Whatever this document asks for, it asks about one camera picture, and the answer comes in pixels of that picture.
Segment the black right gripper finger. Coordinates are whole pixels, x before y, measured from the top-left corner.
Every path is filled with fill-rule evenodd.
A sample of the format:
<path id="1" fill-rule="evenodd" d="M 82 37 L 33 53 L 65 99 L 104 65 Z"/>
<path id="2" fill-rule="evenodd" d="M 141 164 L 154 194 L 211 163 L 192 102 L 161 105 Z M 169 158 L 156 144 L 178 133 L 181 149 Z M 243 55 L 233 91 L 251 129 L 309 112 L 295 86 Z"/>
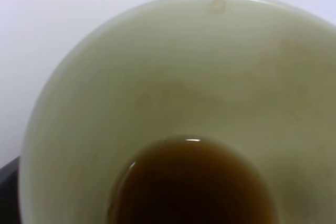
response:
<path id="1" fill-rule="evenodd" d="M 1 168 L 0 174 L 0 224 L 20 224 L 18 199 L 19 157 Z"/>

